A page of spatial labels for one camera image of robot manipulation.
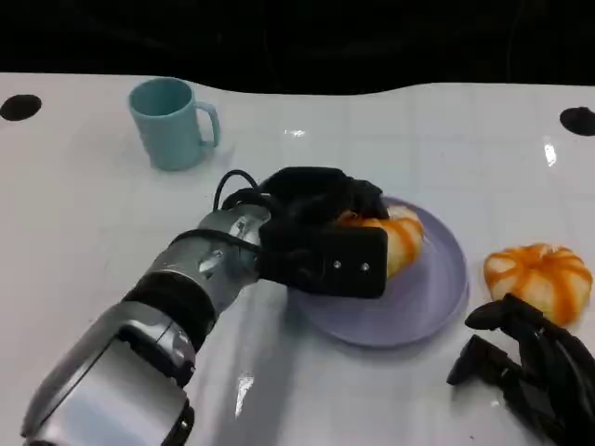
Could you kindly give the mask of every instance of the black dot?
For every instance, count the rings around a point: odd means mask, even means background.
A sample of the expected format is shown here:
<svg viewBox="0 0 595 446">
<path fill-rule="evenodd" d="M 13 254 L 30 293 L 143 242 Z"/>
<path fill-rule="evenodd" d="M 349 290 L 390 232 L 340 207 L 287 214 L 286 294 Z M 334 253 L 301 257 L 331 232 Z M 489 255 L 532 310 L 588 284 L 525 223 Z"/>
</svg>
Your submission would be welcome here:
<svg viewBox="0 0 595 446">
<path fill-rule="evenodd" d="M 8 98 L 0 107 L 0 116 L 7 121 L 31 118 L 41 109 L 41 99 L 35 95 L 17 95 Z"/>
<path fill-rule="evenodd" d="M 582 137 L 595 135 L 595 113 L 587 107 L 564 110 L 560 114 L 560 122 L 566 130 Z"/>
</svg>

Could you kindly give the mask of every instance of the white tabletop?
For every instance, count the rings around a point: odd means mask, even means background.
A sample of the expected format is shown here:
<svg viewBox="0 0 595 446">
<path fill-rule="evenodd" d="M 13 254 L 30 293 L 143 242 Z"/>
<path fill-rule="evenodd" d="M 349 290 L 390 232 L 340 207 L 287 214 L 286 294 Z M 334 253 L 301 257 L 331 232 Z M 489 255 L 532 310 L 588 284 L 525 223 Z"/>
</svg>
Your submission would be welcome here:
<svg viewBox="0 0 595 446">
<path fill-rule="evenodd" d="M 469 261 L 467 313 L 488 299 L 483 259 L 508 245 L 564 243 L 595 268 L 593 139 L 559 123 L 565 108 L 595 108 L 595 88 L 445 84 L 288 97 L 195 85 L 197 98 L 218 107 L 222 142 L 214 158 L 166 174 L 150 168 L 126 109 L 142 79 L 0 74 L 0 102 L 31 93 L 44 103 L 29 120 L 0 121 L 3 445 L 20 444 L 22 416 L 46 373 L 208 212 L 232 168 L 264 179 L 314 160 L 425 206 Z M 370 351 L 287 311 L 283 286 L 249 287 L 199 354 L 189 444 L 540 444 L 499 391 L 446 385 L 471 336 L 463 319 L 427 343 Z M 595 351 L 592 309 L 572 331 Z M 483 335 L 515 350 L 503 334 Z"/>
</svg>

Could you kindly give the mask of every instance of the lavender plate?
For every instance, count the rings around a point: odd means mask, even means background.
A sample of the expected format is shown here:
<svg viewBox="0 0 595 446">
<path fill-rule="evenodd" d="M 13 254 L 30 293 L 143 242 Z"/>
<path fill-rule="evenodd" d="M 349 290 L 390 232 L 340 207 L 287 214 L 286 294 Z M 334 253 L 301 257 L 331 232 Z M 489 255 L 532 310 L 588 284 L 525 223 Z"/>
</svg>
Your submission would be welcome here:
<svg viewBox="0 0 595 446">
<path fill-rule="evenodd" d="M 424 225 L 421 257 L 387 282 L 375 300 L 309 295 L 289 290 L 289 298 L 322 331 L 350 344 L 390 348 L 435 334 L 467 305 L 469 299 L 465 256 L 453 233 L 428 211 L 405 205 Z"/>
</svg>

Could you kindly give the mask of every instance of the mug handle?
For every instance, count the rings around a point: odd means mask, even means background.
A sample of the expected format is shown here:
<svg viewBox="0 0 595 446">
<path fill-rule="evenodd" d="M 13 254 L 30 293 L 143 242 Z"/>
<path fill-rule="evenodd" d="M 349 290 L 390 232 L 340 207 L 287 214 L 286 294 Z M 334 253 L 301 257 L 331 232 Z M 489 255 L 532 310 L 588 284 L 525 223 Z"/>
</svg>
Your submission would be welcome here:
<svg viewBox="0 0 595 446">
<path fill-rule="evenodd" d="M 215 107 L 211 104 L 207 104 L 206 102 L 201 102 L 199 100 L 194 101 L 194 107 L 207 112 L 209 117 L 211 118 L 211 124 L 213 125 L 213 141 L 206 142 L 205 145 L 210 147 L 216 147 L 219 144 L 219 134 L 221 133 L 221 127 L 219 126 L 219 117 L 217 115 L 217 110 L 215 110 Z"/>
</svg>

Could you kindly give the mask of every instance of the blue mug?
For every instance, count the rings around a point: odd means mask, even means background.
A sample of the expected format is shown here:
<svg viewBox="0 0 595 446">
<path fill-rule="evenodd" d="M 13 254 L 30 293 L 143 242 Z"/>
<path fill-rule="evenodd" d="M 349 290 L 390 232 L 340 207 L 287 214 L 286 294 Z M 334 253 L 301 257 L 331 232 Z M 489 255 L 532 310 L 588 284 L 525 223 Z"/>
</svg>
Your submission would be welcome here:
<svg viewBox="0 0 595 446">
<path fill-rule="evenodd" d="M 204 149 L 219 143 L 219 118 L 215 107 L 194 99 L 192 88 L 172 77 L 151 79 L 137 85 L 128 107 L 152 164 L 162 170 L 184 170 L 201 161 Z M 208 113 L 213 141 L 201 138 L 195 109 Z"/>
</svg>

